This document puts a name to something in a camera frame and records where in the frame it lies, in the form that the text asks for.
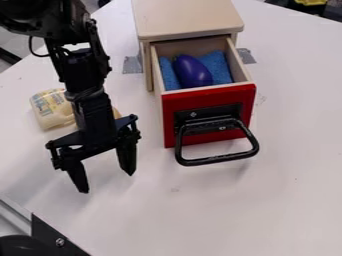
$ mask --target floor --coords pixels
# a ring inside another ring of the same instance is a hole
[[[97,0],[82,0],[90,13],[98,10]],[[40,38],[34,39],[33,48],[36,50],[43,45],[43,40]],[[0,27],[0,47],[21,57],[25,58],[30,54],[28,49],[28,37],[17,35],[8,32]],[[0,59],[0,73],[9,68],[11,65]]]

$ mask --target cable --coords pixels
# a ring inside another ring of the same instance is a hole
[[[34,56],[39,57],[39,58],[44,58],[44,57],[49,57],[49,56],[50,56],[49,54],[39,55],[39,54],[35,53],[35,52],[33,51],[32,41],[33,41],[33,36],[30,36],[30,37],[29,37],[29,49],[30,49],[30,52],[31,52]]]

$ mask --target small wooden box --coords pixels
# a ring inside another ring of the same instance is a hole
[[[142,50],[146,87],[149,91],[154,90],[158,98],[164,146],[176,145],[177,158],[177,151],[181,154],[181,149],[177,147],[183,144],[244,136],[248,138],[250,131],[247,131],[247,128],[237,129],[222,125],[217,126],[217,129],[206,129],[210,126],[210,122],[198,126],[199,132],[177,137],[179,120],[191,123],[192,118],[205,117],[206,120],[208,118],[210,120],[211,115],[217,119],[220,115],[229,114],[225,111],[234,112],[233,115],[241,120],[245,127],[249,126],[256,86],[235,48],[237,33],[243,30],[244,24],[230,0],[132,1]],[[165,90],[159,65],[160,57],[172,58],[179,54],[199,57],[215,50],[225,53],[234,83]]]

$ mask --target black metal handle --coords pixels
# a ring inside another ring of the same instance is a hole
[[[218,120],[219,123],[224,122],[228,126],[233,126],[234,128],[239,128],[243,131],[246,135],[246,138],[252,144],[252,149],[245,152],[239,152],[234,154],[227,154],[227,155],[220,155],[220,156],[212,156],[206,158],[197,158],[197,159],[184,159],[182,156],[182,149],[183,149],[183,136],[187,132],[191,132],[191,129],[196,125],[196,123],[185,123],[179,127],[177,138],[176,138],[176,147],[175,147],[175,156],[176,160],[179,164],[184,166],[198,166],[198,165],[205,165],[205,164],[214,164],[214,163],[221,163],[233,160],[244,159],[248,157],[255,156],[259,152],[259,142],[254,137],[252,132],[245,126],[245,124],[237,118],[228,117],[225,119]],[[206,124],[205,122],[201,122],[200,125],[210,125],[210,123]]]

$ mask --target screw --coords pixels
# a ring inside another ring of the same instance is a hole
[[[57,246],[57,247],[61,248],[61,247],[63,247],[64,245],[65,245],[65,240],[64,240],[63,238],[58,238],[58,239],[56,240],[56,246]]]

